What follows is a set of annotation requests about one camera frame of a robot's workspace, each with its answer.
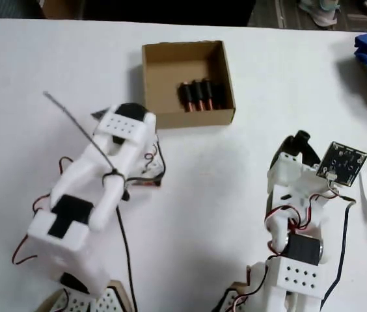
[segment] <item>black wire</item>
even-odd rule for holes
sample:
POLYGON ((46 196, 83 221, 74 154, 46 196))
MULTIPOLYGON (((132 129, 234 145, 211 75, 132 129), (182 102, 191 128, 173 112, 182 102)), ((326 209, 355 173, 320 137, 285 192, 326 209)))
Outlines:
POLYGON ((233 301, 233 304, 225 311, 225 312, 229 312, 229 311, 231 311, 233 308, 234 308, 234 302, 238 299, 238 298, 241 298, 241 297, 243 297, 243 298, 245 298, 242 302, 240 302, 240 303, 238 303, 238 304, 236 304, 236 307, 238 307, 238 306, 240 306, 241 304, 244 304, 245 302, 246 302, 246 300, 249 298, 249 296, 252 296, 252 295, 254 295, 254 294, 256 294, 262 287, 263 287, 263 284, 264 284, 264 281, 265 281, 265 279, 266 279, 266 276, 267 276, 267 272, 269 271, 269 267, 266 265, 266 267, 265 267, 265 272, 264 272, 264 276, 263 276, 263 279, 262 279, 262 281, 260 282, 260 285, 259 285, 259 287, 257 287, 257 289, 255 289, 255 290, 253 290, 252 292, 248 292, 248 293, 246 293, 246 294, 241 294, 241 295, 239 295, 239 296, 236 296, 235 298, 234 298, 234 301, 233 301))
POLYGON ((130 261, 129 244, 127 243, 126 231, 124 230, 123 221, 121 219, 120 207, 119 206, 117 206, 117 208, 116 208, 116 213, 117 213, 117 218, 118 218, 118 224, 120 224, 121 235, 123 236, 124 248, 126 249, 127 269, 128 269, 128 274, 129 274, 131 299, 133 300, 134 311, 138 312, 136 297, 134 295, 133 276, 131 275, 131 261, 130 261))
POLYGON ((340 256, 340 262, 338 264, 337 277, 335 278, 335 280, 333 281, 333 283, 331 284, 331 286, 328 288, 327 292, 325 293, 324 299, 321 301, 320 309, 322 309, 322 307, 324 306, 325 302, 327 301, 329 295, 332 293, 332 291, 334 290, 334 288, 337 286, 338 282, 341 279, 342 267, 343 267, 343 264, 344 264, 344 257, 346 255, 348 214, 350 212, 351 206, 353 206, 353 204, 355 203, 355 200, 353 198, 350 198, 350 197, 347 197, 347 196, 340 196, 340 197, 343 200, 346 200, 346 201, 351 202, 351 203, 348 204, 348 206, 346 208, 345 216, 344 216, 344 227, 343 227, 343 230, 342 230, 341 256, 340 256))
POLYGON ((66 308, 68 307, 69 305, 69 294, 68 294, 68 291, 66 291, 66 289, 64 288, 64 293, 65 293, 65 296, 66 296, 66 302, 65 302, 65 306, 62 308, 62 309, 59 309, 59 310, 56 310, 56 312, 63 312, 66 310, 66 308))

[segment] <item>circuit board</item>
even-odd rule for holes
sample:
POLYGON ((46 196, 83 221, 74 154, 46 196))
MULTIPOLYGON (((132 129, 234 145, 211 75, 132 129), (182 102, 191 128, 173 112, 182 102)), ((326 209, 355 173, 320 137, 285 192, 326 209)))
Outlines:
POLYGON ((367 159, 367 153, 332 142, 318 168, 317 176, 336 174, 335 183, 350 187, 367 159))

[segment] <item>cable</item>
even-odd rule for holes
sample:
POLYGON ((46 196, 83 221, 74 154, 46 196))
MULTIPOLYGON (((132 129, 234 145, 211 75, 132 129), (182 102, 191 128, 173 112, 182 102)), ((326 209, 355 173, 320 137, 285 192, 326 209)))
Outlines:
POLYGON ((69 158, 68 156, 62 156, 61 159, 59 159, 59 173, 62 175, 64 173, 64 168, 62 167, 62 161, 66 159, 67 161, 70 161, 73 163, 74 161, 72 158, 69 158))
MULTIPOLYGON (((64 172, 64 169, 63 169, 63 167, 62 167, 62 161, 63 161, 64 159, 66 159, 66 160, 69 160, 69 161, 73 162, 73 160, 72 160, 71 158, 67 157, 67 156, 63 156, 63 157, 61 157, 61 159, 59 159, 59 172, 60 172, 60 174, 63 174, 63 172, 64 172)), ((39 210, 43 209, 43 208, 41 208, 41 207, 36 208, 37 203, 38 203, 38 202, 40 202, 40 200, 43 200, 43 199, 48 198, 48 197, 50 197, 50 196, 51 196, 51 193, 47 193, 47 194, 42 195, 42 196, 39 196, 37 199, 35 199, 35 201, 34 201, 34 202, 33 202, 33 204, 32 204, 32 210, 33 210, 33 214, 34 214, 34 215, 36 215, 36 213, 37 213, 39 210)), ((18 261, 18 262, 16 262, 16 263, 14 262, 14 260, 15 260, 15 258, 16 258, 16 256, 17 256, 17 254, 18 254, 18 252, 19 252, 19 250, 20 250, 20 248, 24 245, 24 243, 26 242, 26 240, 27 240, 28 238, 29 238, 29 237, 28 237, 28 236, 27 236, 27 234, 26 234, 26 235, 24 236, 24 238, 20 241, 20 243, 19 243, 19 245, 17 246, 16 250, 14 250, 14 253, 13 253, 13 256, 12 256, 12 264, 13 264, 13 265, 20 265, 20 264, 22 264, 22 263, 26 262, 27 260, 34 259, 34 258, 37 258, 37 257, 38 257, 38 255, 31 255, 31 256, 26 257, 26 258, 24 258, 24 259, 22 259, 22 260, 20 260, 20 261, 18 261)))
POLYGON ((329 295, 332 293, 332 291, 334 290, 334 288, 337 286, 338 282, 341 279, 342 267, 344 265, 344 257, 346 255, 348 214, 349 214, 350 208, 353 205, 356 204, 356 200, 354 198, 351 198, 351 197, 348 197, 348 196, 341 196, 339 194, 337 194, 337 196, 339 196, 343 200, 349 202, 349 204, 346 207, 346 211, 345 211, 345 215, 344 215, 344 227, 343 227, 343 230, 342 230, 341 256, 340 256, 340 262, 338 263, 337 277, 335 278, 335 280, 333 281, 333 283, 331 284, 331 286, 328 288, 327 292, 325 293, 324 299, 321 301, 321 309, 324 306, 325 302, 327 301, 329 295))
POLYGON ((101 148, 97 145, 97 143, 94 142, 94 140, 84 130, 84 128, 82 128, 82 126, 79 124, 79 122, 77 122, 77 120, 75 119, 75 117, 72 116, 72 114, 70 113, 70 111, 68 111, 68 109, 64 105, 62 105, 61 103, 59 103, 53 96, 51 96, 51 94, 49 92, 45 91, 45 92, 43 92, 43 95, 45 95, 53 104, 55 104, 56 106, 58 106, 58 108, 60 108, 61 111, 63 111, 63 113, 65 113, 65 115, 67 115, 67 117, 69 117, 69 119, 71 119, 71 121, 74 123, 74 125, 77 126, 77 128, 88 139, 88 141, 90 141, 90 143, 100 152, 101 156, 104 157, 104 159, 107 161, 107 163, 111 167, 111 169, 116 170, 116 168, 113 166, 113 164, 111 163, 111 161, 108 159, 107 155, 101 150, 101 148))
POLYGON ((163 176, 166 173, 166 163, 165 163, 165 159, 163 158, 162 149, 160 148, 159 141, 156 142, 156 145, 157 145, 157 150, 159 151, 160 159, 162 160, 163 171, 155 177, 129 177, 126 180, 127 182, 130 182, 130 181, 158 182, 162 180, 163 176))
POLYGON ((157 155, 157 147, 156 147, 156 145, 153 144, 153 147, 155 148, 155 152, 154 153, 145 153, 144 154, 144 159, 146 159, 148 162, 144 166, 144 172, 143 173, 146 173, 148 171, 149 165, 155 160, 155 156, 157 155))
POLYGON ((15 259, 16 259, 17 254, 18 254, 18 252, 19 252, 19 250, 20 250, 20 248, 23 246, 23 244, 25 243, 25 241, 26 241, 27 239, 28 239, 28 236, 27 236, 27 234, 26 234, 26 235, 24 236, 24 238, 20 241, 19 246, 17 246, 16 250, 14 250, 14 253, 13 253, 13 256, 12 256, 12 264, 13 264, 13 265, 20 265, 20 264, 22 264, 22 263, 26 262, 27 260, 34 259, 34 258, 37 258, 37 257, 38 257, 38 255, 31 255, 31 256, 26 257, 26 258, 24 258, 24 259, 22 259, 22 260, 20 260, 20 261, 18 261, 18 262, 14 262, 14 261, 15 261, 15 259))
POLYGON ((296 222, 296 224, 300 225, 301 224, 301 215, 299 214, 299 211, 294 207, 294 206, 291 206, 291 205, 281 205, 281 206, 278 206, 272 210, 270 210, 266 215, 265 215, 265 218, 264 218, 264 222, 266 224, 266 221, 267 219, 273 215, 275 212, 277 212, 278 210, 288 210, 288 209, 293 209, 295 212, 296 212, 296 215, 298 217, 298 221, 296 222, 295 219, 292 219, 290 218, 289 220, 293 220, 294 222, 296 222))
POLYGON ((269 267, 266 265, 266 268, 265 268, 265 272, 264 272, 264 276, 263 276, 263 279, 262 281, 260 282, 259 284, 259 287, 257 287, 257 289, 255 289, 254 291, 252 292, 248 292, 247 294, 240 294, 238 296, 236 296, 234 298, 234 301, 232 303, 232 305, 227 309, 225 310, 225 312, 230 312, 230 311, 233 311, 235 312, 236 311, 236 308, 237 306, 240 306, 241 304, 245 303, 245 301, 247 300, 247 298, 249 296, 252 296, 254 294, 256 294, 262 287, 263 287, 263 284, 264 284, 264 281, 266 279, 266 276, 267 276, 267 272, 269 271, 269 267), (242 298, 245 298, 244 301, 238 303, 238 300, 242 299, 242 298))
POLYGON ((64 293, 65 293, 65 296, 66 296, 66 302, 65 302, 65 306, 59 310, 56 310, 55 312, 63 312, 66 310, 66 308, 68 307, 69 305, 69 294, 68 294, 68 291, 66 291, 66 289, 64 288, 64 293))
POLYGON ((130 261, 129 245, 127 243, 126 231, 124 230, 124 225, 123 225, 123 221, 122 221, 122 218, 121 218, 120 207, 119 206, 117 206, 117 208, 116 208, 116 213, 117 213, 117 218, 118 218, 118 224, 120 225, 121 235, 123 236, 124 249, 126 249, 127 268, 128 268, 128 275, 129 275, 131 299, 133 300, 134 312, 138 312, 137 302, 136 302, 136 297, 135 297, 135 294, 134 294, 134 287, 133 287, 133 276, 131 275, 131 261, 130 261))

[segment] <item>white surface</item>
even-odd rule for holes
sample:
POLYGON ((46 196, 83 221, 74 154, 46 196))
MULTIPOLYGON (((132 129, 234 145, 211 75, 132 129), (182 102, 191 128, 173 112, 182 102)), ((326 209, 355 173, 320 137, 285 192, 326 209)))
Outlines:
MULTIPOLYGON (((161 189, 130 190, 121 206, 141 312, 210 311, 245 266, 268 255, 266 172, 298 129, 322 156, 335 140, 367 151, 367 78, 356 34, 107 22, 0 20, 0 311, 32 311, 57 286, 10 257, 32 201, 59 178, 60 156, 86 139, 43 95, 48 90, 92 131, 89 113, 140 101, 142 44, 224 40, 237 112, 228 127, 160 131, 161 189)), ((367 209, 359 183, 343 277, 324 311, 367 311, 367 209)), ((333 259, 345 203, 330 202, 333 259)), ((128 289, 120 230, 111 222, 111 273, 128 289)), ((29 244, 20 255, 29 255, 29 244)), ((327 268, 336 275, 337 262, 327 268)))

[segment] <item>open cardboard box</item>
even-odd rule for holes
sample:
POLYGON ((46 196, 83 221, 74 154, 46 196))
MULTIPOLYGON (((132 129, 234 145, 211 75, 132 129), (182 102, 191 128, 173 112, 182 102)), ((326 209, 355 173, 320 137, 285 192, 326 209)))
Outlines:
POLYGON ((144 45, 143 73, 146 108, 156 114, 158 128, 227 125, 233 120, 236 105, 222 41, 144 45), (184 81, 204 78, 224 85, 224 105, 217 110, 186 112, 178 87, 184 81))

